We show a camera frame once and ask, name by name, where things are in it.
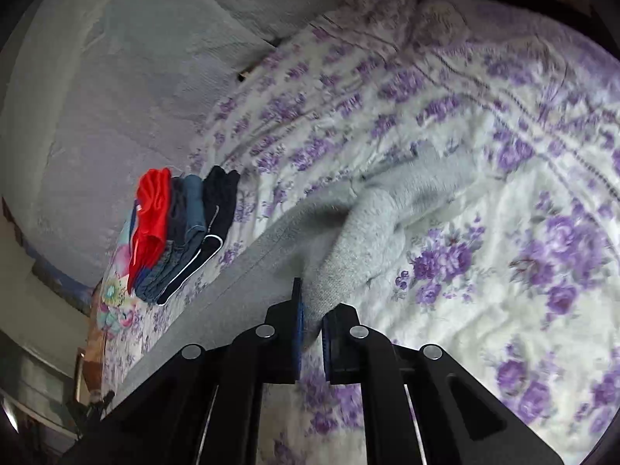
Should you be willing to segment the grey fleece pants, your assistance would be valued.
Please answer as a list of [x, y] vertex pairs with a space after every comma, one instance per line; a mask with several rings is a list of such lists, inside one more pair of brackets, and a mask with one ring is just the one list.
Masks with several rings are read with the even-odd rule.
[[416, 157], [371, 175], [343, 179], [287, 211], [187, 305], [133, 366], [123, 401], [189, 343], [211, 350], [263, 321], [300, 277], [305, 305], [301, 348], [310, 348], [332, 308], [378, 278], [406, 250], [406, 230], [475, 181], [475, 158], [459, 148], [442, 157], [421, 143]]

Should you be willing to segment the dark navy folded pants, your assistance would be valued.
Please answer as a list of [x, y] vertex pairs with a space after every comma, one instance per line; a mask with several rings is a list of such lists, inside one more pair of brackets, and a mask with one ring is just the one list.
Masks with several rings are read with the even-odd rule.
[[171, 257], [171, 267], [153, 282], [156, 305], [165, 305], [181, 284], [223, 247], [233, 221], [240, 178], [235, 170], [214, 166], [205, 179], [195, 175], [184, 179], [184, 184], [193, 180], [186, 193], [188, 240], [181, 253]]

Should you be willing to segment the blue folded jeans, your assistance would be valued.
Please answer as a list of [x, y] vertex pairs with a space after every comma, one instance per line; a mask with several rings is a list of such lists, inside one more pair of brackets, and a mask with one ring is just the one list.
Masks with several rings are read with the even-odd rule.
[[160, 259], [134, 290], [141, 300], [155, 303], [195, 256], [206, 234], [203, 181], [189, 174], [172, 179], [166, 246]]

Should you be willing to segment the colourful floral folded blanket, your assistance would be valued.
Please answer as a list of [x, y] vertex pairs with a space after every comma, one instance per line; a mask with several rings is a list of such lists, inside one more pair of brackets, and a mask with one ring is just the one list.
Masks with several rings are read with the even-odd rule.
[[96, 325], [107, 339], [119, 336], [137, 320], [139, 299], [127, 291], [131, 261], [130, 228], [133, 226], [133, 219], [133, 212], [130, 212], [100, 285]]

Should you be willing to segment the red folded garment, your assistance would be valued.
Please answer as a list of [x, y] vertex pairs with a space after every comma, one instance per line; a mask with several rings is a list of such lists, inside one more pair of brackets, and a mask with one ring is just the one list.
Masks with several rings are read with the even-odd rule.
[[137, 287], [139, 276], [151, 270], [166, 248], [171, 173], [168, 168], [149, 169], [138, 183], [137, 227], [131, 237], [127, 292]]

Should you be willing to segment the purple floral bed sheet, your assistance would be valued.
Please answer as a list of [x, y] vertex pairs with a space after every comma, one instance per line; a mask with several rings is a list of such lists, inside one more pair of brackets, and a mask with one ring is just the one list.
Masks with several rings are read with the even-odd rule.
[[188, 169], [239, 171], [221, 251], [165, 305], [121, 308], [104, 383], [131, 393], [304, 281], [297, 384], [268, 388], [262, 464], [361, 464], [362, 397], [320, 368], [341, 302], [442, 346], [567, 464], [619, 408], [619, 64], [486, 0], [345, 0], [211, 112]]

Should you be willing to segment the white lace headboard cover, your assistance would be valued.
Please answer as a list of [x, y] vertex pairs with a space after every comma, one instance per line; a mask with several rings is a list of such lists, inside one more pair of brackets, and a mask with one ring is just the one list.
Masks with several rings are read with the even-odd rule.
[[93, 286], [150, 168], [183, 171], [238, 74], [336, 0], [43, 0], [1, 112], [1, 192], [36, 251]]

